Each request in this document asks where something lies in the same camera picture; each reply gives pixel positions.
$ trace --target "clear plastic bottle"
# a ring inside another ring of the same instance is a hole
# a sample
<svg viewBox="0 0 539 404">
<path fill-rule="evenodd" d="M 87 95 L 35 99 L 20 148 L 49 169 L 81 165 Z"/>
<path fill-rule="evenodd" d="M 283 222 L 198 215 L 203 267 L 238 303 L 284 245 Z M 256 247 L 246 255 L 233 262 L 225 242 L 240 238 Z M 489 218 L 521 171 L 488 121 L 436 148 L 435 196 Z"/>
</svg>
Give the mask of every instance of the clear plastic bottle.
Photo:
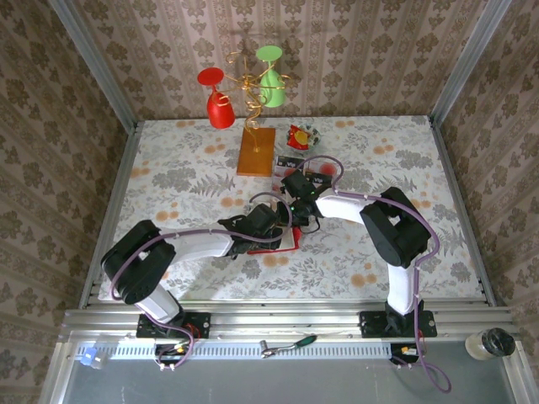
<svg viewBox="0 0 539 404">
<path fill-rule="evenodd" d="M 490 328 L 466 338 L 466 350 L 476 360 L 509 356 L 515 351 L 515 339 L 502 328 Z"/>
</svg>

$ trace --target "floral tablecloth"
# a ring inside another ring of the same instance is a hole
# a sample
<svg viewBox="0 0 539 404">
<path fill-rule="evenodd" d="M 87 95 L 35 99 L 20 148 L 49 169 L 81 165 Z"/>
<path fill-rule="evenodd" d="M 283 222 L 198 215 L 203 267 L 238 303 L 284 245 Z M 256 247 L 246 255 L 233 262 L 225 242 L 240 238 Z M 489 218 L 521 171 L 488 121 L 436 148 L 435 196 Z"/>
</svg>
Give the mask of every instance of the floral tablecloth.
<svg viewBox="0 0 539 404">
<path fill-rule="evenodd" d="M 305 156 L 286 145 L 290 125 L 301 123 L 322 134 L 313 154 L 343 162 L 342 190 L 379 194 L 399 187 L 434 227 L 441 250 L 422 266 L 422 296 L 482 297 L 426 117 L 261 120 L 262 126 L 276 128 L 276 156 Z M 237 120 L 216 130 L 208 120 L 145 122 L 115 240 L 143 219 L 182 228 L 248 212 L 249 198 L 270 190 L 271 178 L 236 176 L 242 125 Z M 322 220 L 322 229 L 303 236 L 297 251 L 177 263 L 162 284 L 183 300 L 370 300 L 385 299 L 388 292 L 387 266 L 366 229 L 336 219 Z M 108 287 L 106 279 L 100 299 L 108 298 Z"/>
</svg>

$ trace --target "jar lid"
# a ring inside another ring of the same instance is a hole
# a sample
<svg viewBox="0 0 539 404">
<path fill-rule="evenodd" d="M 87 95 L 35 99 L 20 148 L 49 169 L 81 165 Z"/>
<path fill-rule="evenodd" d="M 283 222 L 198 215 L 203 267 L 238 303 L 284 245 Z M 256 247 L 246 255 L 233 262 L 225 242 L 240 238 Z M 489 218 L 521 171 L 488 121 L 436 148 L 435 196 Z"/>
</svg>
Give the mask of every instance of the jar lid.
<svg viewBox="0 0 539 404">
<path fill-rule="evenodd" d="M 502 328 L 492 328 L 481 336 L 487 352 L 494 356 L 509 356 L 515 351 L 515 339 Z"/>
</svg>

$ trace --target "green handle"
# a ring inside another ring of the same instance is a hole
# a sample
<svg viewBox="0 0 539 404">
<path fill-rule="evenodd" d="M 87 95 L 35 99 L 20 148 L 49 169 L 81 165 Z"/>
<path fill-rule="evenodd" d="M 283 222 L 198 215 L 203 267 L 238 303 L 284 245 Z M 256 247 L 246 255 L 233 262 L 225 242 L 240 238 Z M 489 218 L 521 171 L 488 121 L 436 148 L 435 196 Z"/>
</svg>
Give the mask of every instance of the green handle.
<svg viewBox="0 0 539 404">
<path fill-rule="evenodd" d="M 318 338 L 318 336 L 316 336 L 316 335 L 310 335 L 308 337 L 300 339 L 294 345 L 296 345 L 296 348 L 306 347 L 307 345 L 310 345 L 310 344 L 314 343 L 317 340 L 317 338 Z"/>
</svg>

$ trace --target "patterned wallpaper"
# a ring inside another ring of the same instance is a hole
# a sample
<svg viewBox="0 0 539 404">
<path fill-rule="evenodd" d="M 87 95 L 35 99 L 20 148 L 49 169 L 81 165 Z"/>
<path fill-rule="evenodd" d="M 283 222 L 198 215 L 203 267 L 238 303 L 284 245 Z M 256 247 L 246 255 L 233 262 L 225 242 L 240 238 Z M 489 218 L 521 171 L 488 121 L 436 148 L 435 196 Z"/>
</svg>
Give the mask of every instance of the patterned wallpaper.
<svg viewBox="0 0 539 404">
<path fill-rule="evenodd" d="M 0 402 L 35 402 L 125 132 L 44 1 L 0 2 Z"/>
<path fill-rule="evenodd" d="M 539 381 L 539 2 L 514 0 L 444 122 L 499 297 Z"/>
<path fill-rule="evenodd" d="M 266 115 L 429 114 L 486 0 L 75 3 L 137 118 L 162 120 L 206 116 L 198 72 L 238 73 L 232 51 L 261 72 L 263 45 L 283 48 L 278 70 L 293 78 Z"/>
</svg>

